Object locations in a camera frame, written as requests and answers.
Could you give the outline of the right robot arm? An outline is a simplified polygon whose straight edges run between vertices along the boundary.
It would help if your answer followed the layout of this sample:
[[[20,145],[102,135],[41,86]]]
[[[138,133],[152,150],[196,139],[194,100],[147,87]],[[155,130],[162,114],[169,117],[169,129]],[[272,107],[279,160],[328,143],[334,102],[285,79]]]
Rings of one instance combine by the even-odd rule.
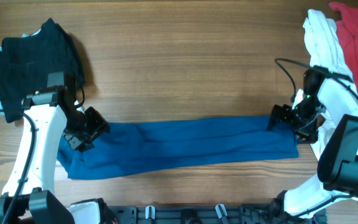
[[[358,96],[346,85],[351,78],[313,66],[304,74],[305,98],[294,108],[275,105],[267,129],[284,122],[301,140],[316,143],[317,117],[328,112],[337,126],[318,160],[317,173],[273,201],[284,222],[311,218],[339,200],[358,199]]]

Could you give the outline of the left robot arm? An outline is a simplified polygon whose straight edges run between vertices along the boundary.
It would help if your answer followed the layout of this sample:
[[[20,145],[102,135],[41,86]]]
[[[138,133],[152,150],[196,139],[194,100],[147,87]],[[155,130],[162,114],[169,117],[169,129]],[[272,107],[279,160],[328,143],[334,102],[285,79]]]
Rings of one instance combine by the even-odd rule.
[[[105,223],[113,219],[102,199],[67,208],[54,193],[60,140],[83,152],[110,130],[97,110],[80,111],[75,101],[75,77],[65,72],[50,73],[45,88],[23,97],[24,129],[14,168],[0,196],[0,223]]]

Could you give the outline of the blue polo shirt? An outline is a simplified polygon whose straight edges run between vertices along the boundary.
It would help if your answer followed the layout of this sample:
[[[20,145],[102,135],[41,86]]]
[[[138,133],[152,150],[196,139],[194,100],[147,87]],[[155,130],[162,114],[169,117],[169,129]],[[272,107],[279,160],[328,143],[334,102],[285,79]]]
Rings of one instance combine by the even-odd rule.
[[[290,126],[269,116],[111,123],[85,152],[61,139],[58,161],[70,179],[95,180],[177,167],[297,158]]]

